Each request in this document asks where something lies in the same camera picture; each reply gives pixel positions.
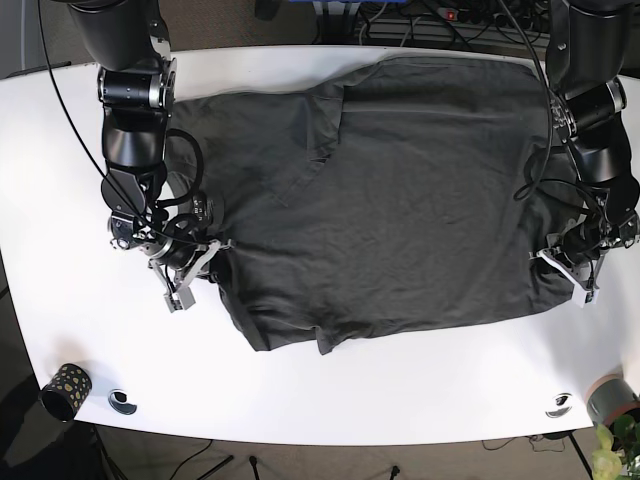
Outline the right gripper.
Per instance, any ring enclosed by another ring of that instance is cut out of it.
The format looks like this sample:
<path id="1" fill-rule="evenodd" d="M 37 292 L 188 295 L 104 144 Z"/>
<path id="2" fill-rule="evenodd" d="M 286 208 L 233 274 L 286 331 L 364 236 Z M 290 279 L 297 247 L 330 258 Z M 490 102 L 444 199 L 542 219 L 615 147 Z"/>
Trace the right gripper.
<path id="1" fill-rule="evenodd" d="M 206 278 L 212 284 L 229 280 L 229 263 L 219 252 L 232 248 L 233 241 L 198 237 L 196 230 L 171 226 L 154 242 L 146 243 L 148 267 L 165 287 L 164 300 L 171 313 L 184 311 L 195 303 L 191 283 Z"/>

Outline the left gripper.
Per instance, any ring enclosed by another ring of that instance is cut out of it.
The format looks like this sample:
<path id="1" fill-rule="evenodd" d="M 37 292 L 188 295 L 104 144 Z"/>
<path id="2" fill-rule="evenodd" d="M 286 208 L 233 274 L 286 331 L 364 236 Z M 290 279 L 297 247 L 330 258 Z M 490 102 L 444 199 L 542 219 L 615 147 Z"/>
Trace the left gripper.
<path id="1" fill-rule="evenodd" d="M 597 226 L 567 224 L 560 233 L 548 234 L 545 247 L 531 252 L 530 259 L 544 261 L 569 280 L 576 305 L 592 305 L 598 299 L 604 257 L 615 245 L 616 239 L 602 235 Z"/>

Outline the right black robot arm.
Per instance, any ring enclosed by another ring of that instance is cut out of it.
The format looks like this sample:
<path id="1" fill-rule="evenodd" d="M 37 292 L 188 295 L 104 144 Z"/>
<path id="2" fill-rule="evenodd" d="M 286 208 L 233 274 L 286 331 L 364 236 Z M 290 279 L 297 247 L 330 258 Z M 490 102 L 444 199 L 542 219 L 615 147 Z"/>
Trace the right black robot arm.
<path id="1" fill-rule="evenodd" d="M 71 1 L 71 17 L 99 66 L 103 107 L 101 194 L 108 229 L 121 250 L 138 249 L 165 285 L 170 311 L 195 303 L 191 283 L 204 277 L 222 243 L 207 230 L 218 216 L 201 189 L 204 156 L 189 133 L 170 127 L 177 62 L 156 1 Z M 162 198 L 167 140 L 185 141 L 195 176 L 184 193 Z"/>

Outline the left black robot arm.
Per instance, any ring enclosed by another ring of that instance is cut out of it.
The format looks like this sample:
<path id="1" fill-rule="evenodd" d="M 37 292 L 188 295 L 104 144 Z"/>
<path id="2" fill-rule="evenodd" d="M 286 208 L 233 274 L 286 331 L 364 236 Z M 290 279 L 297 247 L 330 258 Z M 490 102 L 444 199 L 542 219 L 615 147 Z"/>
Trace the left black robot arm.
<path id="1" fill-rule="evenodd" d="M 629 43 L 631 1 L 552 1 L 545 56 L 554 128 L 572 162 L 581 222 L 551 234 L 537 257 L 573 285 L 579 306 L 596 301 L 606 253 L 639 239 L 639 182 L 623 124 L 627 97 L 618 75 Z"/>

